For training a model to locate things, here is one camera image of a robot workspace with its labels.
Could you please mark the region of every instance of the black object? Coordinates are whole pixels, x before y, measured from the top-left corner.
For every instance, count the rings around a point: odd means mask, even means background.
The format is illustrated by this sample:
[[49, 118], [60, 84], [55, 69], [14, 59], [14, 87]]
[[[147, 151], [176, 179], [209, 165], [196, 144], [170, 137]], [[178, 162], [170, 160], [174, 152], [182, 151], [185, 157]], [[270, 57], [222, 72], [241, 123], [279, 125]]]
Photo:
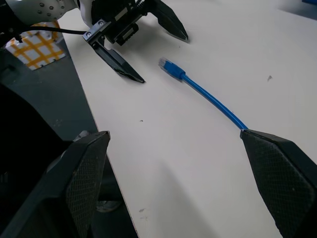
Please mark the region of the black object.
[[284, 238], [317, 237], [317, 166], [292, 141], [241, 131], [259, 192]]
[[1, 234], [43, 171], [70, 142], [63, 141], [27, 101], [1, 83], [0, 101], [0, 177], [8, 175], [8, 182], [0, 183]]
[[86, 238], [103, 176], [108, 132], [88, 135], [67, 149], [45, 174], [1, 238]]
[[117, 73], [126, 76], [134, 81], [144, 83], [144, 79], [113, 49], [107, 50], [104, 47], [105, 40], [102, 38], [104, 31], [111, 23], [100, 20], [86, 32], [83, 37], [93, 47], [95, 52]]
[[117, 42], [122, 46], [139, 30], [136, 22], [149, 12], [170, 34], [188, 40], [183, 24], [161, 0], [144, 0], [141, 3], [134, 0], [95, 0], [92, 5], [94, 26], [84, 35], [84, 39], [111, 68], [140, 83], [144, 83], [144, 79], [116, 51], [104, 48], [104, 40], [107, 38], [112, 44]]

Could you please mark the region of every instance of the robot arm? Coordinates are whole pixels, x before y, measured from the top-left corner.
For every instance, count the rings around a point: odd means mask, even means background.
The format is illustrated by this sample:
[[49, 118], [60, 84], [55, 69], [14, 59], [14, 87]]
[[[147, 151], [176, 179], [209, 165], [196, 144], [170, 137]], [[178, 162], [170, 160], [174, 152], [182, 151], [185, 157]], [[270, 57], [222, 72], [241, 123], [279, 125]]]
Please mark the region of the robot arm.
[[31, 30], [31, 25], [57, 20], [74, 8], [80, 9], [90, 30], [62, 32], [82, 34], [113, 70], [140, 83], [144, 79], [116, 51], [104, 48], [105, 38], [122, 46], [139, 30], [137, 21], [152, 13], [171, 35], [188, 40], [183, 24], [161, 0], [0, 0], [0, 46], [13, 37], [22, 41], [19, 34]]

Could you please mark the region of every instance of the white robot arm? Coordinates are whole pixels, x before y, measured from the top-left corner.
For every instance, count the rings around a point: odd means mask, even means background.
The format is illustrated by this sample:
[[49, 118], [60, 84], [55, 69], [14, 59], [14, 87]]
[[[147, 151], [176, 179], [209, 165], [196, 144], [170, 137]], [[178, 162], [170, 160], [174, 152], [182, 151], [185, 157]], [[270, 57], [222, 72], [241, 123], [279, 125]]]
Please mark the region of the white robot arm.
[[93, 0], [6, 0], [14, 15], [24, 24], [50, 22], [61, 18], [66, 12], [80, 8], [84, 22], [91, 27]]

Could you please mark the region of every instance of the blue cable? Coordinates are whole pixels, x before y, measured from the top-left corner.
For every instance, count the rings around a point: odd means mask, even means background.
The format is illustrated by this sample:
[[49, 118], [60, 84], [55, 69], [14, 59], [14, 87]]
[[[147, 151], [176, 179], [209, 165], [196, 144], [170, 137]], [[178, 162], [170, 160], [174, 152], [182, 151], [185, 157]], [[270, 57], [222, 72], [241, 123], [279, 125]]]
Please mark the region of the blue cable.
[[180, 67], [175, 65], [174, 63], [168, 61], [165, 58], [161, 58], [159, 60], [159, 66], [165, 72], [170, 74], [172, 77], [178, 80], [184, 80], [187, 84], [192, 86], [197, 92], [202, 94], [208, 101], [210, 101], [213, 105], [215, 105], [223, 114], [225, 114], [233, 123], [239, 127], [240, 130], [248, 129], [242, 121], [240, 121], [235, 114], [233, 114], [228, 108], [226, 108], [220, 101], [218, 101], [213, 95], [191, 80]]

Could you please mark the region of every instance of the metal bracket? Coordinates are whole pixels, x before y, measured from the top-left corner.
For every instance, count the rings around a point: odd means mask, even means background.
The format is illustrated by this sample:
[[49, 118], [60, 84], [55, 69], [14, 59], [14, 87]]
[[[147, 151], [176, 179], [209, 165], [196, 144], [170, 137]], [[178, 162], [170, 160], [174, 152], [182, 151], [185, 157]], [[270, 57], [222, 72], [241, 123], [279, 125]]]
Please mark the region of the metal bracket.
[[115, 50], [107, 50], [104, 47], [105, 34], [110, 25], [111, 22], [101, 19], [83, 35], [83, 38], [114, 71], [139, 83], [145, 83], [144, 79]]

